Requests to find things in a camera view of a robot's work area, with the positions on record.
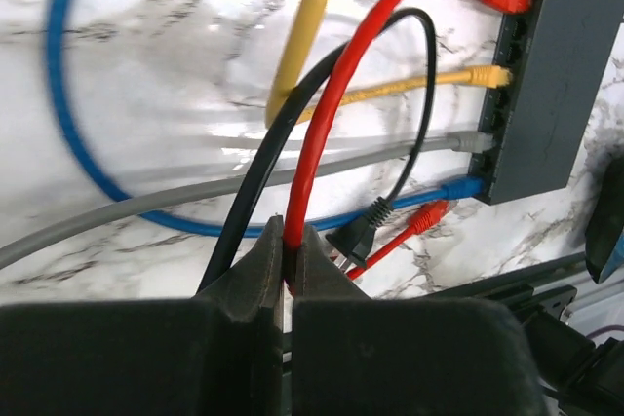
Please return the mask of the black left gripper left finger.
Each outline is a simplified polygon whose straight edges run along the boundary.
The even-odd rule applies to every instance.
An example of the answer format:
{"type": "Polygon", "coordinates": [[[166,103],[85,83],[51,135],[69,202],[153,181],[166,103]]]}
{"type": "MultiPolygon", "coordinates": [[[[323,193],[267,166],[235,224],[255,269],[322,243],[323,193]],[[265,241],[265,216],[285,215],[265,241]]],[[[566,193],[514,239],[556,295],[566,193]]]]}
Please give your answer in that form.
{"type": "Polygon", "coordinates": [[[253,322],[267,313],[283,315],[283,217],[272,216],[251,250],[196,297],[208,300],[233,322],[253,322]]]}

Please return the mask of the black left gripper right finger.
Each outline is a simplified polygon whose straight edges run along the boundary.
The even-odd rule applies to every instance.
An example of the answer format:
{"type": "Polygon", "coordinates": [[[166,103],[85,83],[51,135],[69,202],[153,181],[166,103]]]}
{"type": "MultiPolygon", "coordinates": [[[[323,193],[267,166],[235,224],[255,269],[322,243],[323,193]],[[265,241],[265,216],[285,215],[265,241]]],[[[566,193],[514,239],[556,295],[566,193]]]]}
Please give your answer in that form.
{"type": "Polygon", "coordinates": [[[317,230],[304,227],[303,242],[291,254],[291,295],[294,298],[369,299],[325,253],[317,230]]]}

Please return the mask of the dark grey network switch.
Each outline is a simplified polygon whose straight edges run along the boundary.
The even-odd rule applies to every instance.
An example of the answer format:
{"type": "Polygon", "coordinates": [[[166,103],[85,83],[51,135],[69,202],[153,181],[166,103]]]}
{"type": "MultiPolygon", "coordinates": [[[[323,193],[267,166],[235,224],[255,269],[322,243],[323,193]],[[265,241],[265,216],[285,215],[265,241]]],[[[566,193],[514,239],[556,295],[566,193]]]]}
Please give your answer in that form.
{"type": "Polygon", "coordinates": [[[622,0],[532,0],[504,16],[493,62],[509,85],[485,94],[478,129],[494,146],[472,157],[495,206],[567,185],[623,17],[622,0]]]}

